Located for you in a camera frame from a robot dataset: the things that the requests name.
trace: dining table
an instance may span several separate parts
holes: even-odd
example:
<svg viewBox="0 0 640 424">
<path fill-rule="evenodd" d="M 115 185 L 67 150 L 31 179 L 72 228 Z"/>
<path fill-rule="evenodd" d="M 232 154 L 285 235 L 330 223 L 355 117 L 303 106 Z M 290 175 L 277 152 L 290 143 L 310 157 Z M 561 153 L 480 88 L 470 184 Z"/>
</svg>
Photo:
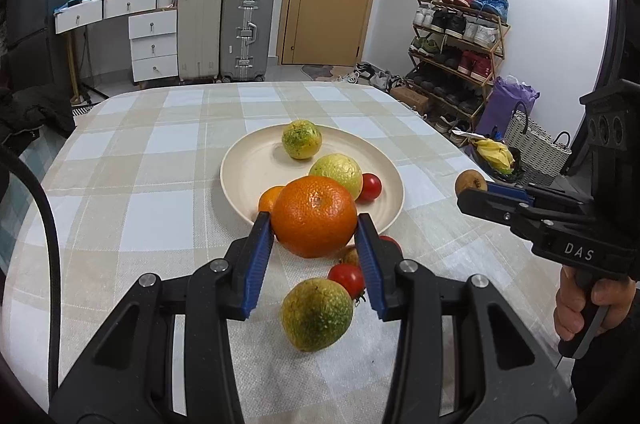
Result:
<svg viewBox="0 0 640 424">
<path fill-rule="evenodd" d="M 550 359 L 559 359 L 553 325 L 559 265 L 533 255 L 530 243 L 508 227 L 460 213 L 455 180 L 478 166 L 416 112 L 359 84 L 203 84 L 139 90 L 100 103 L 78 117 L 42 181 L 60 244 L 61 382 L 141 275 L 189 275 L 248 235 L 251 226 L 231 208 L 220 184 L 223 157 L 246 134 L 300 118 L 361 137 L 385 153 L 404 184 L 404 206 L 385 234 L 405 258 L 447 278 L 485 275 Z M 326 277 L 334 263 L 302 259 L 275 243 L 257 307 L 246 321 L 228 322 L 246 422 L 381 421 L 399 322 L 384 323 L 360 303 L 337 343 L 305 353 L 287 341 L 279 319 L 287 293 L 304 279 Z M 443 323 L 449 349 L 450 327 Z M 18 380 L 46 409 L 49 267 L 34 203 L 10 262 L 0 341 Z M 186 414 L 183 342 L 179 316 L 173 402 Z M 450 409 L 454 359 L 444 356 L 442 400 Z"/>
</svg>

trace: yellow plastic bag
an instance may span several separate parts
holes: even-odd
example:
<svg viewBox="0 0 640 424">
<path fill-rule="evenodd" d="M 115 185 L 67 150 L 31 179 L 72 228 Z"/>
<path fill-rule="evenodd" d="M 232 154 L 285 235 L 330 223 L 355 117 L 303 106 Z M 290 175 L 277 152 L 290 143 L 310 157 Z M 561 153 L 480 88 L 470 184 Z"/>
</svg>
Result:
<svg viewBox="0 0 640 424">
<path fill-rule="evenodd" d="M 474 145 L 479 155 L 489 162 L 492 168 L 503 174 L 512 172 L 513 155 L 507 146 L 489 139 L 475 140 Z"/>
</svg>

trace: white suitcase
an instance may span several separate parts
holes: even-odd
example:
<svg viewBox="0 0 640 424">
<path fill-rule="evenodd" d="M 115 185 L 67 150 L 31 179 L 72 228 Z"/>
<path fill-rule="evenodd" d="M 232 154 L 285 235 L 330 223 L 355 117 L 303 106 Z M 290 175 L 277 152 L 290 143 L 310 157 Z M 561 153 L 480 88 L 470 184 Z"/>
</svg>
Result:
<svg viewBox="0 0 640 424">
<path fill-rule="evenodd" d="M 222 0 L 178 0 L 178 74 L 216 77 L 220 66 Z"/>
</svg>

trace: silver suitcase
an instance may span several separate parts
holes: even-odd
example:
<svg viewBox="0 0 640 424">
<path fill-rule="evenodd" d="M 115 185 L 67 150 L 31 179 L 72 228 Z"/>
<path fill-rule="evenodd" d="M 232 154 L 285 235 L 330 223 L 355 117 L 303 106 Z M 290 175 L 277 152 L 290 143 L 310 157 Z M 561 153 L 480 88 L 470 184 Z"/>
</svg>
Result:
<svg viewBox="0 0 640 424">
<path fill-rule="evenodd" d="M 178 0 L 178 74 L 217 77 L 222 0 Z"/>
<path fill-rule="evenodd" d="M 272 13 L 273 0 L 222 0 L 223 82 L 264 80 Z"/>
</svg>

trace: metal bolt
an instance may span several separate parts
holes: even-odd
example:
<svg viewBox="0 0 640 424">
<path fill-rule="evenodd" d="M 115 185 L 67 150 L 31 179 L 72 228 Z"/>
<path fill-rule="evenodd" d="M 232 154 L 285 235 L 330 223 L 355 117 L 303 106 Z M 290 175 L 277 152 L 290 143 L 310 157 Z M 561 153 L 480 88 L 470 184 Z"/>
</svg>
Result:
<svg viewBox="0 0 640 424">
<path fill-rule="evenodd" d="M 402 272 L 412 273 L 418 270 L 418 264 L 412 259 L 404 259 L 398 266 Z"/>
<path fill-rule="evenodd" d="M 224 272 L 229 268 L 229 262 L 224 258 L 218 258 L 209 263 L 209 268 L 213 272 Z"/>
<path fill-rule="evenodd" d="M 151 272 L 147 272 L 146 274 L 140 276 L 140 278 L 138 279 L 138 283 L 141 287 L 152 287 L 156 284 L 156 275 L 151 274 Z"/>
<path fill-rule="evenodd" d="M 489 286 L 489 280 L 482 274 L 474 274 L 473 276 L 471 276 L 471 283 L 473 283 L 473 285 L 475 287 L 478 287 L 479 289 L 483 289 Z"/>
</svg>

